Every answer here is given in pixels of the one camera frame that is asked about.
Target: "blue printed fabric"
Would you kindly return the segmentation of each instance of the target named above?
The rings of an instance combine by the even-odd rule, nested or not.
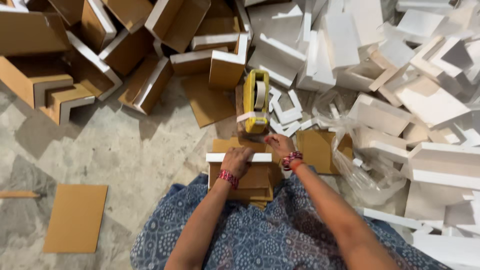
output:
[[[137,236],[130,253],[137,270],[163,269],[188,218],[207,192],[208,176],[175,184]],[[449,269],[407,244],[387,223],[365,221],[401,269]],[[336,241],[295,175],[274,190],[264,211],[227,202],[204,269],[346,269]]]

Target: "clear plastic bag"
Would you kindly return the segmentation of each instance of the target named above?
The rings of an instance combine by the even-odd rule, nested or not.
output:
[[[358,144],[355,130],[360,124],[346,117],[348,113],[346,108],[351,108],[356,96],[356,91],[329,90],[314,101],[312,113],[320,122],[335,130],[336,136],[332,140],[333,162],[354,193],[369,205],[381,205],[404,187],[407,179],[381,156],[359,153],[355,150]],[[336,105],[340,118],[334,119],[329,109],[331,103]],[[368,172],[354,165],[350,158],[338,150],[345,134],[352,138],[355,156],[361,157],[362,161],[371,167]]]

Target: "concrete floor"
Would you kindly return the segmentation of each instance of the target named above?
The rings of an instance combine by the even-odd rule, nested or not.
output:
[[[0,82],[0,190],[47,194],[0,199],[0,270],[131,269],[130,248],[160,198],[173,183],[207,170],[214,138],[236,135],[235,117],[199,128],[178,78],[148,117],[121,108],[120,94],[73,109],[71,122],[58,127]],[[306,108],[313,94],[299,97]],[[341,177],[324,178],[350,204],[362,205]],[[57,183],[108,185],[96,253],[42,253]],[[407,192],[375,208],[402,215]]]

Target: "bangle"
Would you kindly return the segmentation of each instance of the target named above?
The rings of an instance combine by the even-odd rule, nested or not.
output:
[[[292,169],[292,171],[295,173],[295,171],[297,170],[297,168],[303,164],[303,160],[300,160],[299,162],[297,163],[294,163],[290,166],[290,168]]]
[[[221,178],[232,184],[233,190],[237,190],[237,188],[239,187],[239,179],[227,170],[221,169],[218,173],[217,178]]]
[[[302,153],[298,151],[291,152],[290,154],[288,154],[287,157],[283,158],[282,160],[283,169],[286,171],[291,171],[292,169],[290,168],[290,162],[292,162],[292,160],[294,159],[302,160],[303,159]]]

